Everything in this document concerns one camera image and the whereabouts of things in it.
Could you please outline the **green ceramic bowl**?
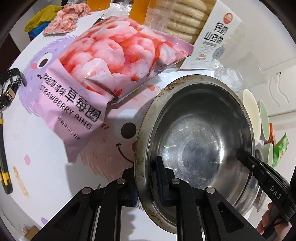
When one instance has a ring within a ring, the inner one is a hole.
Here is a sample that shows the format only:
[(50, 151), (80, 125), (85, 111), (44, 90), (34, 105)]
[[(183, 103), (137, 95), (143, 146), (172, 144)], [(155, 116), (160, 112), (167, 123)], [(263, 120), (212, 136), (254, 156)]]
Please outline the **green ceramic bowl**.
[(260, 113), (260, 120), (261, 120), (261, 134), (260, 139), (263, 141), (267, 141), (270, 135), (270, 127), (269, 127), (269, 117), (266, 110), (266, 106), (262, 100), (257, 102), (259, 113)]
[(264, 145), (257, 144), (255, 146), (255, 157), (268, 164), (273, 166), (273, 144), (267, 143)]

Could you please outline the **small steel bowl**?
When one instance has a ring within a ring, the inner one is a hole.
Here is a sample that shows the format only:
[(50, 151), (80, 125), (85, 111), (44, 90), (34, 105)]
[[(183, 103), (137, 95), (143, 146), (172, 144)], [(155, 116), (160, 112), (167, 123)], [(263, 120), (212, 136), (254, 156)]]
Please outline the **small steel bowl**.
[(257, 180), (236, 159), (235, 151), (255, 152), (253, 129), (239, 97), (223, 82), (187, 75), (167, 85), (149, 106), (137, 137), (134, 177), (149, 218), (176, 233), (176, 211), (162, 207), (152, 161), (192, 187), (214, 187), (241, 214), (247, 214), (259, 191)]

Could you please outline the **cream ceramic bowl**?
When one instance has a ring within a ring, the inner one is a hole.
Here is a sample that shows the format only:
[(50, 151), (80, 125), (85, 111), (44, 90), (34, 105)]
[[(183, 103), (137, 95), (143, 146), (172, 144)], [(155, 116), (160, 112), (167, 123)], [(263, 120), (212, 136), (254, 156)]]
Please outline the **cream ceramic bowl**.
[(248, 113), (253, 129), (254, 140), (257, 142), (261, 135), (261, 116), (256, 99), (250, 90), (244, 89), (242, 92), (242, 102)]

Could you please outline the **green Lays chips bag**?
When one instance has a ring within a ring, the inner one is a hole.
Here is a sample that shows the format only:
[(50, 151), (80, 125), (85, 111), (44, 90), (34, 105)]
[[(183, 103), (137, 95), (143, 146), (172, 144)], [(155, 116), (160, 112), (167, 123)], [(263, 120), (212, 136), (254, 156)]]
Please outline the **green Lays chips bag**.
[(272, 165), (273, 168), (275, 168), (279, 164), (283, 155), (287, 151), (287, 147), (288, 147), (288, 138), (287, 138), (287, 134), (285, 133), (283, 137), (280, 139), (280, 141), (273, 148), (273, 165)]

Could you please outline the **orange Ovaltine biscuit box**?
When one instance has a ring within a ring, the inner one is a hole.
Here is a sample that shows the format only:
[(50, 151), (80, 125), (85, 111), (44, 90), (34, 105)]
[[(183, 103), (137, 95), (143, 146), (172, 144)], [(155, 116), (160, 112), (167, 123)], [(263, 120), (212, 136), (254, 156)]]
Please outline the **orange Ovaltine biscuit box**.
[(272, 143), (273, 146), (275, 146), (276, 140), (275, 140), (275, 134), (274, 134), (273, 124), (272, 123), (269, 123), (269, 139), (268, 139), (268, 141), (270, 143)]

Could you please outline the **small cardboard box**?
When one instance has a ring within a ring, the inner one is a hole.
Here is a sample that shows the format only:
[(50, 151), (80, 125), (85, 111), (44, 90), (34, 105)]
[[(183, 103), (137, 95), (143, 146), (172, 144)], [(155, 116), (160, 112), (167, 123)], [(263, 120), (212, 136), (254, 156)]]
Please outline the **small cardboard box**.
[(27, 228), (27, 227), (23, 228), (23, 233), (24, 233), (25, 238), (27, 240), (32, 240), (38, 232), (39, 232), (39, 229), (34, 225), (29, 228)]

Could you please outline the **yellow utility knife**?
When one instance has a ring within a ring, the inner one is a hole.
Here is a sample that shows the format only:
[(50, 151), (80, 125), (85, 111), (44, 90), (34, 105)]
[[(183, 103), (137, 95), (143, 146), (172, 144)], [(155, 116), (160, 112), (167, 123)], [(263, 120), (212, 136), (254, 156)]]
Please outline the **yellow utility knife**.
[(13, 192), (13, 186), (11, 183), (10, 173), (8, 169), (8, 164), (6, 160), (6, 153), (4, 148), (4, 120), (3, 113), (1, 112), (1, 122), (0, 122), (0, 149), (1, 149), (1, 183), (4, 188), (4, 191), (7, 195)]

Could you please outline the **clear glass cup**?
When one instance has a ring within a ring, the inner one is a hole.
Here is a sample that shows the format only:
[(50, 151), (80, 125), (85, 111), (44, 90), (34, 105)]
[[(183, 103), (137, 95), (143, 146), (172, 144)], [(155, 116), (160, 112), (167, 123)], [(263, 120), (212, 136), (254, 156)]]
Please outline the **clear glass cup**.
[(214, 77), (236, 94), (265, 82), (261, 65), (251, 52), (228, 66), (223, 66), (218, 60), (213, 63), (213, 66), (215, 67)]

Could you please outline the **black wrist watch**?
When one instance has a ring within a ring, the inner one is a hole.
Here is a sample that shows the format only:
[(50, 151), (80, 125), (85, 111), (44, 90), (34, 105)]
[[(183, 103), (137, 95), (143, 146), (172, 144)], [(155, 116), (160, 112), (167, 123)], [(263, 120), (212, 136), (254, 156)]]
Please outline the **black wrist watch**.
[(18, 68), (1, 73), (1, 111), (11, 105), (22, 85), (27, 86), (27, 81)]

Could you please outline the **yam biscuit plastic box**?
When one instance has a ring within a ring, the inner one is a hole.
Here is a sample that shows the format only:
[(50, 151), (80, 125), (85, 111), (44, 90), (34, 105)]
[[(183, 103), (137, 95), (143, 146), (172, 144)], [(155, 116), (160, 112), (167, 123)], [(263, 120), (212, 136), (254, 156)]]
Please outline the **yam biscuit plastic box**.
[(145, 24), (180, 38), (194, 50), (181, 70), (207, 69), (225, 55), (226, 44), (241, 19), (222, 1), (150, 1)]

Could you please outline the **small pink snack bag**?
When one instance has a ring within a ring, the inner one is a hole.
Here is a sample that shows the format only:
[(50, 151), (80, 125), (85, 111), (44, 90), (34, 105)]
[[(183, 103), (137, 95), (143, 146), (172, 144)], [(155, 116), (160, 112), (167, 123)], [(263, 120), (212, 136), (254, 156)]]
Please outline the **small pink snack bag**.
[(77, 28), (78, 19), (91, 14), (91, 9), (87, 4), (67, 4), (43, 30), (43, 35), (62, 35), (73, 32)]

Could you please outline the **yellow plastic bag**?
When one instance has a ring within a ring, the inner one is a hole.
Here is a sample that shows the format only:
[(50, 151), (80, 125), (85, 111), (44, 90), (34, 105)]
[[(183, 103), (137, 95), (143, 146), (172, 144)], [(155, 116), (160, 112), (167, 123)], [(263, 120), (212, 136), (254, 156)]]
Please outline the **yellow plastic bag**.
[(25, 25), (24, 31), (29, 32), (44, 22), (52, 21), (62, 6), (49, 5), (37, 12)]

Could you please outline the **orange juice bottle right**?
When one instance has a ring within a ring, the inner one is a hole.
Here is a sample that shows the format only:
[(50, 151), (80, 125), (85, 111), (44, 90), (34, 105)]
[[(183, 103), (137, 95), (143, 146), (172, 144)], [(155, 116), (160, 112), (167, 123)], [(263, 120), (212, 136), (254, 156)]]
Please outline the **orange juice bottle right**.
[(144, 24), (150, 0), (134, 0), (129, 17), (140, 24)]

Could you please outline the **orange juice bottle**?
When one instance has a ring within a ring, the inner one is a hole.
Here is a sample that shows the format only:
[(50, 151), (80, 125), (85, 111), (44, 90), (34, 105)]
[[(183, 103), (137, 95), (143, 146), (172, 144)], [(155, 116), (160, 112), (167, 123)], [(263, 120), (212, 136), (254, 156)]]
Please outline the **orange juice bottle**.
[(134, 0), (129, 17), (140, 24), (144, 24), (150, 0)]
[(87, 0), (92, 11), (102, 11), (110, 7), (111, 0)]

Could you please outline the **orange juice bottle left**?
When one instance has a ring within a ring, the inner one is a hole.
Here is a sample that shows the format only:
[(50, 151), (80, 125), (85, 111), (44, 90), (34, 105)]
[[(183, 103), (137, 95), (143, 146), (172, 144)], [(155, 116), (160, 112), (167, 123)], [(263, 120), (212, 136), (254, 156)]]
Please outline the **orange juice bottle left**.
[(92, 11), (102, 11), (110, 7), (111, 0), (87, 0)]

